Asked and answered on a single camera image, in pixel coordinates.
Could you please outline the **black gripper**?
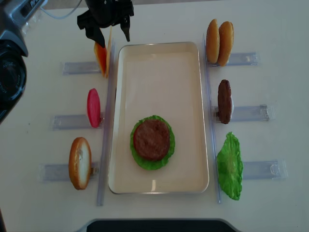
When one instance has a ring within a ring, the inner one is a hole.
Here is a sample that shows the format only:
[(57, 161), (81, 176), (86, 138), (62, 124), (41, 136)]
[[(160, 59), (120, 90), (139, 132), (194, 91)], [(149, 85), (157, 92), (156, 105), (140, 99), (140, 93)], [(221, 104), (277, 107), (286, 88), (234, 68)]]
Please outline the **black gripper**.
[(134, 15), (130, 0), (87, 0), (88, 10), (77, 16), (77, 25), (85, 29), (86, 37), (105, 47), (100, 28), (120, 25), (126, 40), (130, 41), (130, 17)]

